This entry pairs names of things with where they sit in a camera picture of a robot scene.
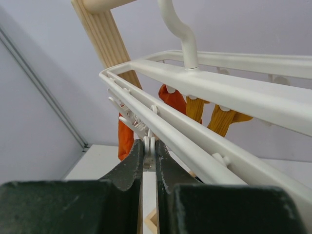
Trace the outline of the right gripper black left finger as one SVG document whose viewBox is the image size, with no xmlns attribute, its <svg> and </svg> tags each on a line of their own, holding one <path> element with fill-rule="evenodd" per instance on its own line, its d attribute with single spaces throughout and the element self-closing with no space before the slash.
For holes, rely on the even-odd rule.
<svg viewBox="0 0 312 234">
<path fill-rule="evenodd" d="M 0 187 L 3 234 L 140 234 L 144 144 L 96 180 L 12 181 Z"/>
</svg>

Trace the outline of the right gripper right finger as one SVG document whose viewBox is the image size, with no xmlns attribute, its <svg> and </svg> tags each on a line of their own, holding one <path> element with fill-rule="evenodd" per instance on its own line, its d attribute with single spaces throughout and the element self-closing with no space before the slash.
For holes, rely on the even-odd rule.
<svg viewBox="0 0 312 234">
<path fill-rule="evenodd" d="M 272 186 L 208 185 L 155 146 L 160 234 L 305 234 L 290 196 Z"/>
</svg>

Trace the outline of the white plastic clip hanger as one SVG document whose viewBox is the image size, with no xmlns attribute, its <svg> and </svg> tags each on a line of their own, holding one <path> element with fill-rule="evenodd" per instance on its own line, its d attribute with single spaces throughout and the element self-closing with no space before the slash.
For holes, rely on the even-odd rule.
<svg viewBox="0 0 312 234">
<path fill-rule="evenodd" d="M 99 75 L 115 99 L 139 117 L 203 182 L 274 185 L 295 201 L 307 229 L 312 227 L 312 191 L 189 117 L 158 101 L 120 77 L 137 71 L 182 94 L 311 136 L 310 89 L 202 71 L 199 65 L 311 79 L 310 56 L 199 52 L 189 26 L 170 0 L 158 2 L 168 29 L 182 49 L 163 51 L 105 69 Z"/>
</svg>

